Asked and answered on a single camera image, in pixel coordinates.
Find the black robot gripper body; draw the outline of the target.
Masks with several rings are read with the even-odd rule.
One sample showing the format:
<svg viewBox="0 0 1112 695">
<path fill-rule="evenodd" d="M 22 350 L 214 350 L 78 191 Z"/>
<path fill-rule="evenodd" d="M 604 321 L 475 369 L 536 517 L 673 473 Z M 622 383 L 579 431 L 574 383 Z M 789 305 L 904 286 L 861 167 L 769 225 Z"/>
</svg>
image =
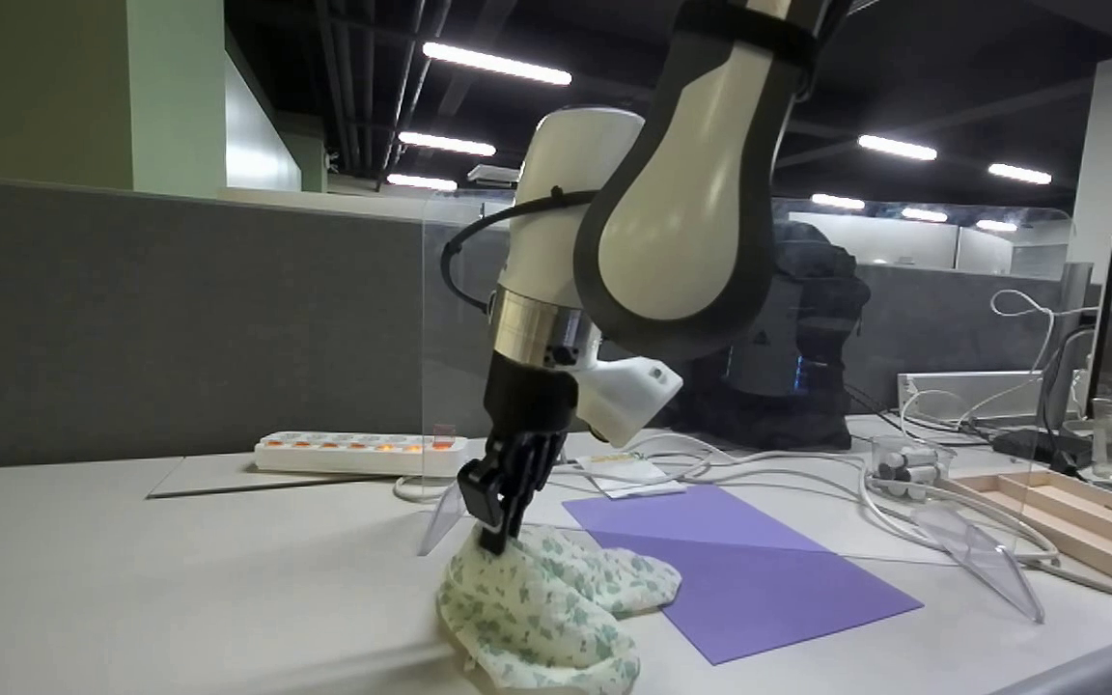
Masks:
<svg viewBox="0 0 1112 695">
<path fill-rule="evenodd" d="M 484 392 L 492 434 L 471 464 L 493 464 L 506 473 L 506 492 L 540 490 L 564 447 L 574 392 L 579 384 L 564 369 L 522 365 L 493 356 Z"/>
</svg>

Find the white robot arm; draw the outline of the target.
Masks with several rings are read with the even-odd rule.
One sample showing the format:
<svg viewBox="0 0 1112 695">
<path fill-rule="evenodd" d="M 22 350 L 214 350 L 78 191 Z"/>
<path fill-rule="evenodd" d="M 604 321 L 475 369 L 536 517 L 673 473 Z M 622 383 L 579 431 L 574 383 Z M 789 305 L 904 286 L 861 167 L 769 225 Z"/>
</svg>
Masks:
<svg viewBox="0 0 1112 695">
<path fill-rule="evenodd" d="M 634 441 L 776 272 L 771 175 L 792 106 L 852 0 L 681 0 L 646 113 L 558 106 L 504 213 L 492 434 L 461 465 L 478 544 L 506 552 L 574 423 Z"/>
</svg>

